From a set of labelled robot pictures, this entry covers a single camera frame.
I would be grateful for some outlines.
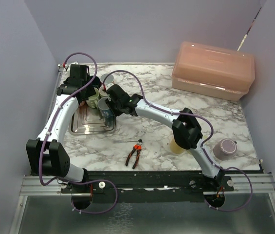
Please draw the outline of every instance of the wall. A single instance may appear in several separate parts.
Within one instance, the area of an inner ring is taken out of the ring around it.
[[[0,233],[8,233],[24,174],[26,141],[45,123],[54,57],[22,0],[0,0]]]
[[[260,0],[25,2],[58,63],[77,51],[98,62],[174,62],[184,40],[237,49],[260,8]]]
[[[268,0],[242,51],[256,56],[256,80],[242,100],[254,146],[275,178],[275,1]]]

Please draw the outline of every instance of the baking tray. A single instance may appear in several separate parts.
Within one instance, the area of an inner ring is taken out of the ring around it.
[[[72,135],[112,133],[115,129],[116,118],[110,126],[106,126],[100,111],[86,104],[76,110],[69,125],[69,132]]]

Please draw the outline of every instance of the red pliers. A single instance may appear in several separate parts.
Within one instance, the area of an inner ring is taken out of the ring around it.
[[[135,163],[133,165],[133,169],[135,169],[135,167],[137,166],[138,164],[138,160],[139,160],[139,155],[141,154],[141,151],[142,151],[142,143],[143,141],[141,139],[139,139],[137,141],[137,144],[134,146],[133,150],[131,151],[131,153],[128,155],[127,157],[127,160],[126,160],[126,166],[128,166],[128,162],[129,162],[129,159],[132,157],[133,153],[135,151],[137,151],[137,156],[136,156],[136,160],[135,160]]]

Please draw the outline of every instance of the marble surface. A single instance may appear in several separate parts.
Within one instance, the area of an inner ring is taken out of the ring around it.
[[[224,168],[238,167],[242,170],[258,170],[258,160],[247,128],[240,103],[207,97],[191,92],[172,89],[172,65],[153,64],[99,64],[98,76],[114,70],[127,70],[140,79],[146,98],[154,103],[172,108],[187,107],[193,113],[204,116],[214,126],[215,134],[207,142],[212,149],[223,138],[237,141],[238,151],[227,160],[216,159]],[[62,81],[69,75],[64,72]],[[129,94],[140,93],[136,80],[129,74],[113,74],[115,82]],[[209,126],[199,120],[204,137],[210,134]],[[172,130],[145,117],[121,115],[117,118],[114,133],[96,135],[71,135],[68,131],[64,147],[71,163],[88,170],[124,171],[133,170],[135,157],[128,167],[125,161],[138,139],[143,140],[138,166],[135,170],[200,170],[192,155],[171,153],[169,143]]]

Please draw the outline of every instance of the yellow object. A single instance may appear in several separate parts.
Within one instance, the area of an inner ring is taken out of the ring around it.
[[[170,142],[170,149],[173,153],[180,155],[182,152],[185,151],[185,149],[183,149],[182,147],[178,146],[178,144],[176,144],[174,137],[172,138],[171,142]]]

